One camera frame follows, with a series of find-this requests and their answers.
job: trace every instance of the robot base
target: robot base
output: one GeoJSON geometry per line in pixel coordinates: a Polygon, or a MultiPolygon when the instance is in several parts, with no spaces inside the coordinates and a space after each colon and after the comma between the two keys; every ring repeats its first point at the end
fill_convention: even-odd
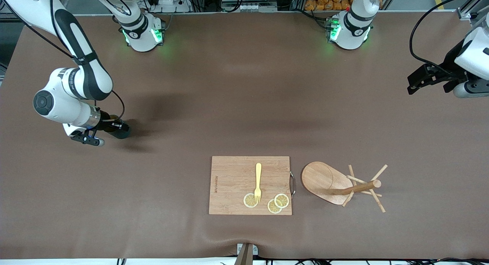
{"type": "Polygon", "coordinates": [[[138,52],[148,52],[153,50],[156,46],[163,46],[166,30],[166,22],[153,16],[152,14],[145,14],[150,22],[146,31],[144,31],[140,38],[131,38],[126,32],[121,29],[127,42],[127,46],[132,47],[138,52]]]}
{"type": "Polygon", "coordinates": [[[354,36],[349,30],[345,28],[344,17],[346,11],[342,11],[331,18],[326,19],[326,27],[330,28],[326,30],[326,39],[328,42],[334,42],[339,47],[347,50],[357,49],[367,40],[370,28],[367,31],[362,32],[361,36],[354,36]]]}

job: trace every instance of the metal handle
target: metal handle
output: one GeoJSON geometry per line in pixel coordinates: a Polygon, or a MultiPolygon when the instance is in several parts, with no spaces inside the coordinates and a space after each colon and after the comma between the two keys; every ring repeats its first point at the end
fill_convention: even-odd
{"type": "Polygon", "coordinates": [[[292,193],[290,194],[290,197],[291,197],[291,198],[293,198],[293,197],[294,197],[294,195],[295,195],[295,177],[294,177],[294,175],[292,174],[292,171],[290,172],[290,178],[292,179],[293,188],[294,188],[293,190],[290,190],[290,191],[292,192],[292,193]]]}

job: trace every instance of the black cable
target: black cable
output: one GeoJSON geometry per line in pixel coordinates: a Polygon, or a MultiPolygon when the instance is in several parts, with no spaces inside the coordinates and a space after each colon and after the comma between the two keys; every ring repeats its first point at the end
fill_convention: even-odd
{"type": "Polygon", "coordinates": [[[326,18],[318,18],[318,17],[311,16],[310,14],[306,13],[304,10],[301,10],[301,9],[295,9],[294,11],[301,12],[303,15],[307,16],[310,19],[317,19],[317,20],[322,20],[322,21],[326,20],[326,18]]]}
{"type": "Polygon", "coordinates": [[[191,3],[192,5],[194,5],[195,7],[199,8],[199,11],[200,11],[200,12],[202,11],[202,9],[205,9],[205,7],[201,7],[201,6],[197,5],[197,4],[195,4],[195,3],[194,3],[192,0],[188,0],[188,1],[190,1],[190,3],[191,3]]]}
{"type": "Polygon", "coordinates": [[[146,7],[146,11],[149,13],[150,9],[148,8],[148,4],[146,4],[146,0],[143,0],[143,1],[144,1],[144,6],[146,7]]]}
{"type": "Polygon", "coordinates": [[[324,26],[323,24],[319,23],[319,20],[316,18],[316,16],[314,16],[313,11],[311,11],[311,14],[313,15],[314,21],[316,21],[316,24],[318,24],[318,25],[319,25],[321,28],[323,28],[323,29],[329,30],[329,28],[327,28],[327,27],[326,27],[326,26],[324,26]]]}
{"type": "Polygon", "coordinates": [[[218,4],[218,1],[219,1],[219,0],[217,0],[217,1],[216,1],[216,0],[214,0],[215,7],[216,7],[217,9],[219,9],[221,12],[226,12],[226,13],[232,13],[232,12],[234,12],[234,11],[238,10],[238,9],[239,9],[239,7],[241,7],[241,5],[243,4],[243,0],[241,0],[241,1],[239,1],[239,2],[238,2],[238,0],[236,0],[236,1],[237,1],[236,6],[234,6],[234,8],[233,8],[231,11],[227,11],[227,10],[225,10],[225,9],[222,9],[222,7],[220,7],[220,5],[218,4]]]}
{"type": "Polygon", "coordinates": [[[413,56],[415,59],[419,60],[419,61],[422,61],[424,63],[429,63],[430,65],[433,65],[435,66],[436,68],[438,68],[439,70],[441,70],[442,72],[445,72],[447,75],[451,76],[451,77],[455,77],[454,74],[452,73],[449,73],[447,70],[443,69],[441,66],[439,66],[438,64],[432,62],[432,61],[429,61],[427,59],[423,59],[419,56],[417,56],[416,54],[414,54],[414,51],[413,51],[413,36],[414,36],[414,32],[416,31],[416,29],[418,28],[419,24],[421,23],[421,21],[423,21],[423,19],[429,14],[431,13],[432,11],[434,11],[436,8],[442,6],[442,5],[445,5],[449,2],[452,2],[454,0],[445,0],[444,2],[440,2],[439,4],[436,4],[435,7],[429,9],[426,13],[424,13],[423,16],[421,16],[421,18],[418,20],[418,22],[416,23],[416,25],[414,25],[414,28],[413,28],[413,31],[411,32],[411,36],[409,37],[409,51],[411,52],[411,56],[413,56]]]}
{"type": "Polygon", "coordinates": [[[110,119],[110,120],[102,120],[102,122],[115,122],[116,120],[119,120],[119,119],[122,117],[122,115],[124,115],[124,112],[126,112],[126,106],[124,105],[124,101],[122,101],[122,98],[119,96],[119,94],[117,94],[117,93],[116,93],[115,91],[113,91],[113,90],[112,90],[112,93],[114,93],[114,95],[116,95],[116,96],[117,96],[117,98],[119,98],[119,101],[120,101],[120,102],[121,102],[121,104],[122,104],[122,113],[121,113],[121,115],[119,115],[119,116],[118,116],[117,118],[115,118],[115,119],[110,119]]]}
{"type": "Polygon", "coordinates": [[[238,3],[236,3],[236,6],[235,6],[235,7],[234,7],[234,8],[233,8],[231,11],[229,11],[228,13],[232,13],[232,12],[234,12],[234,11],[238,10],[238,9],[241,7],[241,5],[242,5],[242,4],[243,4],[243,0],[241,0],[241,1],[240,1],[240,2],[238,2],[238,3]]]}
{"type": "Polygon", "coordinates": [[[473,260],[473,259],[459,259],[459,258],[442,258],[438,260],[403,260],[411,265],[435,265],[438,262],[466,262],[470,263],[471,265],[483,265],[482,262],[484,263],[489,263],[489,260],[473,260]]]}
{"type": "Polygon", "coordinates": [[[118,258],[117,259],[117,265],[119,265],[119,260],[121,260],[121,264],[120,265],[124,265],[126,263],[127,258],[118,258]]]}
{"type": "Polygon", "coordinates": [[[61,44],[63,44],[63,46],[66,49],[68,49],[68,47],[66,46],[65,42],[63,42],[63,40],[61,39],[61,36],[59,35],[59,32],[58,32],[58,28],[56,28],[56,24],[54,22],[54,5],[53,5],[53,0],[49,0],[49,10],[51,12],[51,24],[53,24],[54,33],[58,37],[58,39],[61,42],[61,44]]]}
{"type": "Polygon", "coordinates": [[[26,21],[24,19],[22,19],[16,12],[14,12],[14,10],[12,9],[12,7],[10,7],[10,5],[5,0],[3,0],[3,2],[7,6],[7,8],[12,12],[12,14],[14,14],[15,17],[17,17],[25,26],[27,26],[27,28],[29,28],[31,31],[33,31],[40,38],[44,39],[47,43],[51,44],[52,47],[55,47],[56,49],[58,49],[61,53],[65,54],[66,56],[68,56],[71,59],[73,58],[72,55],[68,54],[66,51],[64,51],[63,49],[61,49],[56,44],[54,44],[51,40],[49,40],[46,37],[44,37],[43,35],[41,35],[38,31],[36,31],[34,28],[32,28],[32,26],[30,26],[28,23],[26,23],[26,21]]]}
{"type": "MultiPolygon", "coordinates": [[[[109,0],[105,0],[107,1],[108,4],[110,4],[112,7],[114,8],[117,8],[117,6],[115,6],[114,4],[112,4],[112,2],[110,2],[109,0]]],[[[133,12],[131,11],[131,8],[129,8],[129,6],[126,4],[126,2],[124,2],[124,0],[119,0],[124,6],[127,7],[127,9],[129,10],[129,14],[125,14],[125,11],[124,11],[124,14],[127,15],[127,16],[131,16],[133,15],[133,12]]]]}

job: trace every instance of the wooden fork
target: wooden fork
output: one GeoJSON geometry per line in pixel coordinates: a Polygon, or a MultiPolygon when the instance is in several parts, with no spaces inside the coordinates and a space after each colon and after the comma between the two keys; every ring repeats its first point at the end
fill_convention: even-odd
{"type": "Polygon", "coordinates": [[[256,163],[256,188],[255,188],[255,202],[260,203],[262,198],[262,190],[260,190],[260,178],[262,177],[262,164],[256,163]]]}

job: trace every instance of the green led light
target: green led light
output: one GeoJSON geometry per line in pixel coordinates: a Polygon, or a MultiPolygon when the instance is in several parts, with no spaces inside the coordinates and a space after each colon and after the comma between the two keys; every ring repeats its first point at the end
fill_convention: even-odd
{"type": "Polygon", "coordinates": [[[151,33],[153,34],[154,40],[156,40],[156,42],[161,42],[161,32],[159,30],[151,29],[151,33]]]}
{"type": "Polygon", "coordinates": [[[365,37],[363,38],[363,41],[367,40],[368,32],[370,32],[370,27],[368,27],[367,31],[365,31],[365,37]]]}
{"type": "Polygon", "coordinates": [[[122,33],[124,34],[124,37],[126,38],[127,44],[129,44],[129,39],[127,38],[126,32],[124,30],[122,30],[122,33]]]}
{"type": "Polygon", "coordinates": [[[341,25],[338,24],[335,29],[331,31],[331,40],[336,40],[338,38],[339,32],[341,31],[341,25]]]}

